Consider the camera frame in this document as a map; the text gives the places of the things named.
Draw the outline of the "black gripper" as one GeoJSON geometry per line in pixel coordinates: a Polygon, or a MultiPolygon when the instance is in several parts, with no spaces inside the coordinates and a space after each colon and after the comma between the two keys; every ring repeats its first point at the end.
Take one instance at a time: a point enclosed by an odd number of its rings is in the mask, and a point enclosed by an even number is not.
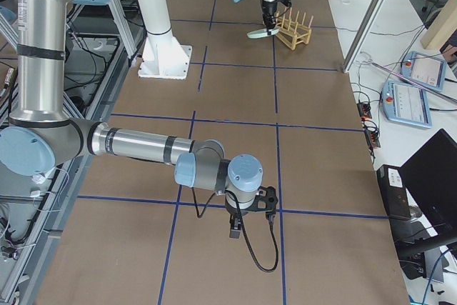
{"type": "Polygon", "coordinates": [[[239,239],[242,228],[244,226],[243,224],[243,216],[247,214],[247,211],[243,210],[241,208],[240,204],[236,203],[229,203],[226,202],[226,210],[230,214],[230,231],[229,231],[229,238],[230,239],[239,239]]]}
{"type": "Polygon", "coordinates": [[[273,16],[277,11],[278,0],[261,0],[261,8],[264,15],[264,24],[266,29],[266,36],[269,36],[270,19],[269,16],[273,16]]]}

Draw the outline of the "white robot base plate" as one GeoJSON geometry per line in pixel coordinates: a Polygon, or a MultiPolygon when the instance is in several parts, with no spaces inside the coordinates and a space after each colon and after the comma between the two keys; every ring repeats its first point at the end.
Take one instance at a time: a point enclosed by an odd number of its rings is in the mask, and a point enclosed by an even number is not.
{"type": "Polygon", "coordinates": [[[138,75],[140,78],[185,79],[192,50],[192,46],[181,45],[174,36],[169,43],[153,43],[148,37],[138,75]]]}

